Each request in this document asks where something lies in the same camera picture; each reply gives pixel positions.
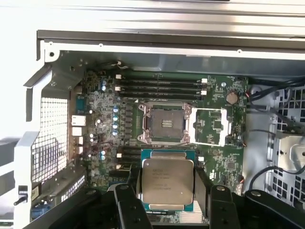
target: cpu socket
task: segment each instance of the cpu socket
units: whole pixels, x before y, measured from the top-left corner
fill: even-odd
[[[148,102],[139,104],[143,114],[143,133],[138,140],[148,145],[189,143],[189,104]]]

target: metal bracket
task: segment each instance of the metal bracket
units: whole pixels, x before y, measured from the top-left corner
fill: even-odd
[[[154,105],[167,105],[167,106],[179,106],[184,110],[184,119],[187,122],[186,129],[183,131],[183,138],[179,143],[177,142],[157,142],[153,141],[151,138],[151,132],[146,126],[147,118],[152,117],[152,109]],[[138,135],[137,139],[141,142],[144,142],[148,145],[180,145],[180,144],[187,144],[190,142],[190,135],[188,131],[189,127],[189,118],[192,113],[192,106],[189,104],[180,104],[180,103],[162,103],[162,102],[148,102],[145,104],[139,104],[139,110],[143,111],[143,122],[142,122],[142,128],[143,133],[141,135]]]

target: blue capacitor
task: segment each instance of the blue capacitor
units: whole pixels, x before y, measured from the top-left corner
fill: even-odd
[[[119,125],[118,125],[117,123],[114,123],[114,124],[112,125],[112,127],[113,127],[113,129],[117,129],[117,128],[119,127]]]

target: ventilation grille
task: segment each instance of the ventilation grille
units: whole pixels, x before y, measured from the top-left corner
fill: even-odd
[[[272,189],[276,192],[278,198],[287,199],[288,184],[282,180],[273,177]]]
[[[279,175],[280,177],[283,176],[283,173],[281,171],[278,171],[278,170],[273,170],[273,172],[277,175]]]
[[[41,126],[32,152],[32,181],[44,182],[67,166],[68,100],[42,98]]]
[[[295,176],[295,187],[291,187],[290,201],[294,202],[294,198],[305,200],[305,179]]]
[[[288,99],[289,91],[284,90],[284,96],[280,96],[279,107],[283,107],[285,101]],[[286,104],[279,113],[301,123],[305,123],[305,89],[296,89],[292,91],[292,99],[289,104]],[[277,120],[277,129],[285,131],[287,124],[280,118]]]
[[[64,200],[72,196],[72,194],[75,193],[75,191],[79,189],[84,182],[85,175],[82,176],[71,188],[69,188],[69,190],[65,194],[61,196],[61,201],[63,202]]]

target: cable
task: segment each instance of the cable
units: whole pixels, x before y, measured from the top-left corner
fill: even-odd
[[[281,107],[278,108],[279,110],[288,106],[290,101],[292,100],[292,97],[293,97],[293,94],[294,94],[293,89],[291,87],[288,87],[287,89],[289,91],[288,99]],[[286,116],[279,113],[274,108],[270,108],[270,110],[262,110],[260,106],[253,104],[253,99],[251,98],[251,95],[249,93],[245,93],[245,95],[246,95],[246,97],[248,97],[251,108],[254,108],[255,110],[257,110],[258,112],[261,112],[261,113],[274,114],[274,115],[278,116],[284,123],[286,123],[287,127],[291,128],[291,130],[293,132],[296,132],[296,133],[299,133],[299,134],[305,133],[305,127],[304,126],[299,125],[298,123],[292,121],[291,119],[289,119]]]
[[[294,80],[284,81],[278,86],[273,86],[273,87],[267,88],[265,90],[256,92],[249,96],[250,96],[251,101],[256,101],[261,98],[264,98],[265,96],[269,95],[272,92],[276,92],[278,90],[289,88],[289,87],[300,87],[300,86],[304,86],[304,84],[305,84],[305,78],[302,76],[302,77],[298,77]]]
[[[270,131],[268,131],[268,130],[261,130],[261,129],[247,130],[247,131],[243,132],[242,135],[241,135],[241,141],[242,141],[242,143],[243,143],[243,145],[244,145],[245,147],[247,147],[247,144],[244,142],[244,137],[245,137],[246,134],[248,134],[248,133],[250,133],[250,132],[263,132],[263,133],[270,134],[270,135],[272,135],[273,137],[276,136],[275,133],[270,132]]]
[[[265,172],[268,172],[270,170],[274,170],[274,169],[277,169],[281,172],[285,172],[285,173],[288,173],[288,174],[292,174],[292,175],[299,175],[299,174],[302,174],[303,172],[305,172],[305,166],[303,166],[300,170],[296,171],[296,172],[289,172],[289,171],[286,171],[286,170],[283,170],[282,168],[278,167],[278,166],[270,166],[270,167],[266,167],[264,169],[262,169],[261,171],[259,171],[258,173],[256,173],[254,175],[254,177],[251,179],[250,181],[250,185],[249,185],[249,190],[252,190],[253,189],[253,183],[255,182],[255,180],[262,174],[264,174]]]

